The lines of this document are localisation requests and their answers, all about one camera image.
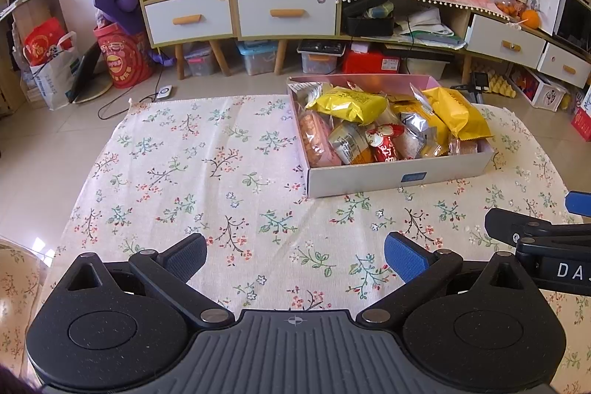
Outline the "gold yellow snack packet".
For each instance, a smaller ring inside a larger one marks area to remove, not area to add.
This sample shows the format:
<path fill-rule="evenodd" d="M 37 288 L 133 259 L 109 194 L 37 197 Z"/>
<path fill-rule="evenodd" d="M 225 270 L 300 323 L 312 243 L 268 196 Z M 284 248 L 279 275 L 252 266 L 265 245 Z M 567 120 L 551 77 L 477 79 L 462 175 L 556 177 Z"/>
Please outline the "gold yellow snack packet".
<path fill-rule="evenodd" d="M 388 107 L 386 97 L 342 87 L 329 89 L 305 106 L 325 115 L 356 123 L 362 126 L 372 124 Z"/>

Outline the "red box under cabinet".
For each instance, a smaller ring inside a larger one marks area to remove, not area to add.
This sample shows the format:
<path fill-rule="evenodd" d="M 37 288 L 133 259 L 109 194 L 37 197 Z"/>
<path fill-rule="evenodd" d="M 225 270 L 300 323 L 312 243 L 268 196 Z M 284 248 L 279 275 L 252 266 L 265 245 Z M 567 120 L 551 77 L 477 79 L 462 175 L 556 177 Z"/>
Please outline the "red box under cabinet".
<path fill-rule="evenodd" d="M 381 51 L 358 53 L 346 52 L 342 61 L 342 73 L 345 74 L 398 74 L 400 58 Z"/>

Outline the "silver truffle chocolate packet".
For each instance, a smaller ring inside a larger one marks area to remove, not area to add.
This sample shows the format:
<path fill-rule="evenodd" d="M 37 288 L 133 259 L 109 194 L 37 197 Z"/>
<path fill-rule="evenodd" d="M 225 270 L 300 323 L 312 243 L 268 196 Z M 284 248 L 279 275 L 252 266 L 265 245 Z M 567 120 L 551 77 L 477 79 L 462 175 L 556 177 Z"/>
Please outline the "silver truffle chocolate packet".
<path fill-rule="evenodd" d="M 428 120 L 416 112 L 405 112 L 399 114 L 402 124 L 416 135 L 424 144 L 435 142 L 437 128 L 432 127 Z"/>

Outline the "pink snack packet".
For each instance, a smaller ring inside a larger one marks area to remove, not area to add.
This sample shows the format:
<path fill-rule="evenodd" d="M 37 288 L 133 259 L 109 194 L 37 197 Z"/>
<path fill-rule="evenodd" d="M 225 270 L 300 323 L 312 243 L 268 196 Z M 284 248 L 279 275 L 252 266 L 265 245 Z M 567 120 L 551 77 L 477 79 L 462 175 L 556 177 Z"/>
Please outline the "pink snack packet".
<path fill-rule="evenodd" d="M 301 140 L 308 164 L 312 168 L 336 167 L 342 165 L 339 156 L 329 142 L 329 125 L 315 111 L 305 110 L 298 117 Z"/>

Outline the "black bag on shelf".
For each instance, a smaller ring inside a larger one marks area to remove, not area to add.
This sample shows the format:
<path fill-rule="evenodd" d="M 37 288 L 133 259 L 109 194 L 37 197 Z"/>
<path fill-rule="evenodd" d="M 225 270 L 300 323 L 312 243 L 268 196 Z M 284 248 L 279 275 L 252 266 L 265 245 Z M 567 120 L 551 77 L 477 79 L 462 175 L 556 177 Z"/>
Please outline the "black bag on shelf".
<path fill-rule="evenodd" d="M 390 37 L 394 33 L 392 0 L 342 0 L 342 32 L 351 37 Z"/>

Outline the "pink and white snack box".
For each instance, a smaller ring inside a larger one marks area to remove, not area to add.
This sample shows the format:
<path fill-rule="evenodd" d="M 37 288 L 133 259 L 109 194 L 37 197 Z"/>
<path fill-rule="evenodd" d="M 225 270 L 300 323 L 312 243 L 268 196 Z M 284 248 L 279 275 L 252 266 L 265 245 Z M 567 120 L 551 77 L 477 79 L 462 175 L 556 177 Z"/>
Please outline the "pink and white snack box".
<path fill-rule="evenodd" d="M 292 83 L 329 82 L 346 87 L 353 82 L 369 93 L 410 94 L 411 88 L 434 88 L 439 82 L 428 75 L 412 74 L 335 74 L 304 75 L 287 79 Z M 322 198 L 434 184 L 450 180 L 478 177 L 492 162 L 495 149 L 486 139 L 478 142 L 475 154 L 442 156 L 437 158 L 399 160 L 391 163 L 370 163 L 353 166 L 313 167 L 304 150 L 304 135 L 299 124 L 297 152 L 304 172 L 304 192 L 311 198 Z"/>

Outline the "red white candy packet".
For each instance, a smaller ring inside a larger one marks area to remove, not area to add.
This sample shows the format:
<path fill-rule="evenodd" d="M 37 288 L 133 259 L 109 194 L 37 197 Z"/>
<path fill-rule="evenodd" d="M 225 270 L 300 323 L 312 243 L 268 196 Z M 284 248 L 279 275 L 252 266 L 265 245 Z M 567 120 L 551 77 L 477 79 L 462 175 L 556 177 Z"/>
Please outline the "red white candy packet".
<path fill-rule="evenodd" d="M 366 131 L 366 139 L 376 162 L 394 162 L 399 159 L 394 140 L 405 133 L 405 127 L 398 124 L 383 124 Z"/>

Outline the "floral tablecloth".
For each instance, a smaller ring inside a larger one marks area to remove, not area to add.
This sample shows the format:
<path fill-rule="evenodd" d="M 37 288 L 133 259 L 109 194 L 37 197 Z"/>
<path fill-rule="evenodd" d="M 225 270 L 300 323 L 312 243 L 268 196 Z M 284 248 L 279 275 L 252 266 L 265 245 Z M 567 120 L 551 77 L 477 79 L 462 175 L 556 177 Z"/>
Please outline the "floral tablecloth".
<path fill-rule="evenodd" d="M 1 247 L 1 361 L 31 370 L 24 338 L 74 258 L 121 261 L 204 235 L 207 262 L 191 285 L 232 312 L 356 313 L 401 285 L 384 241 L 488 260 L 504 244 L 484 227 L 503 208 L 577 224 L 551 159 L 510 111 L 481 108 L 495 149 L 483 175 L 311 198 L 297 152 L 300 107 L 287 96 L 136 104 L 97 157 L 48 263 Z"/>

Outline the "clear wrapped brown cake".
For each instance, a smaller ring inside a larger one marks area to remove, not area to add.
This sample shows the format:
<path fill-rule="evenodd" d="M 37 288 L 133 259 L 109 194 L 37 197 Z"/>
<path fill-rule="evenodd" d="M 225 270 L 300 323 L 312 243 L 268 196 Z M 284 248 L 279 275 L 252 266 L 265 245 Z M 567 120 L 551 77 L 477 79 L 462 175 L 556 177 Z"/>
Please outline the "clear wrapped brown cake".
<path fill-rule="evenodd" d="M 454 138 L 449 143 L 451 155 L 472 155 L 479 153 L 479 143 L 476 140 L 462 141 Z"/>

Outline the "white orange biscuit packet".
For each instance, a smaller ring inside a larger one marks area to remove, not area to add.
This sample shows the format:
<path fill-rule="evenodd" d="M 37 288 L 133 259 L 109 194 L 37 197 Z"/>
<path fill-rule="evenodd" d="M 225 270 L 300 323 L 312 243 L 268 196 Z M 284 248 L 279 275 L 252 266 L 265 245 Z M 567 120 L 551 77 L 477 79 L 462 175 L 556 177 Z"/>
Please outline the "white orange biscuit packet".
<path fill-rule="evenodd" d="M 363 126 L 346 121 L 339 123 L 329 135 L 329 144 L 345 165 L 374 162 Z"/>

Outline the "white far right drawer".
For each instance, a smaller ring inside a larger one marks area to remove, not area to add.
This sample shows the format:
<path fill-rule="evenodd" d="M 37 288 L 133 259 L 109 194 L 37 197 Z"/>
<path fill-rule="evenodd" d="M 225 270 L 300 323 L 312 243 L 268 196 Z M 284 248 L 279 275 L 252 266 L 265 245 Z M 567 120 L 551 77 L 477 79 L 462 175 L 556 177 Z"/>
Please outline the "white far right drawer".
<path fill-rule="evenodd" d="M 547 43 L 537 70 L 546 76 L 583 88 L 590 75 L 590 63 L 554 44 Z"/>

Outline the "large yellow pastry packet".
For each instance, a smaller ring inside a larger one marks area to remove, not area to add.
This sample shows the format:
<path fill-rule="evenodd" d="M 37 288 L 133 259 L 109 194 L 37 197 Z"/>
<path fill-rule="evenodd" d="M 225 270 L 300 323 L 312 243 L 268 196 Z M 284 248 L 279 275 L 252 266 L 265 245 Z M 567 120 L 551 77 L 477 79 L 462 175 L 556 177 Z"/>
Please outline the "large yellow pastry packet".
<path fill-rule="evenodd" d="M 461 141 L 473 141 L 492 136 L 481 112 L 459 91 L 435 87 L 423 91 L 435 114 Z"/>

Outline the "microwave oven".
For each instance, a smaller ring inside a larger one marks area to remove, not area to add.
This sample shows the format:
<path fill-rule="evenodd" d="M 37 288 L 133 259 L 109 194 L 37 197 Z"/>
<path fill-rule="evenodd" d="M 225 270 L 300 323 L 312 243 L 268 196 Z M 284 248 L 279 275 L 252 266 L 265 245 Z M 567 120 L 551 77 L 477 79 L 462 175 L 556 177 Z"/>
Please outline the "microwave oven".
<path fill-rule="evenodd" d="M 582 0 L 560 0 L 553 36 L 590 53 L 591 10 Z"/>

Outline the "white decorated small box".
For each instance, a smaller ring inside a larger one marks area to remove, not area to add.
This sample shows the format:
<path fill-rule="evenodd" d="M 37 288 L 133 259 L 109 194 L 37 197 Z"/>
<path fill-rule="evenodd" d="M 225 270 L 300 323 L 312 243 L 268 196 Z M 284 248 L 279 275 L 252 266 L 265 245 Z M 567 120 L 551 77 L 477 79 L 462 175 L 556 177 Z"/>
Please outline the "white decorated small box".
<path fill-rule="evenodd" d="M 533 108 L 557 112 L 566 89 L 545 75 L 527 67 L 514 65 L 509 80 Z"/>

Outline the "white shopping bag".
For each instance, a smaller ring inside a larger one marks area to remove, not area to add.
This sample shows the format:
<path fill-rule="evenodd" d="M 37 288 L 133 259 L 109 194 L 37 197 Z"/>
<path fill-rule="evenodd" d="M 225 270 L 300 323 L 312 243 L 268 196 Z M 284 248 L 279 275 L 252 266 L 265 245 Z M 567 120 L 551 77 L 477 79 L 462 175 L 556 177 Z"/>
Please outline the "white shopping bag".
<path fill-rule="evenodd" d="M 26 37 L 23 54 L 49 110 L 67 106 L 80 65 L 77 34 L 66 32 L 59 20 L 52 17 Z"/>

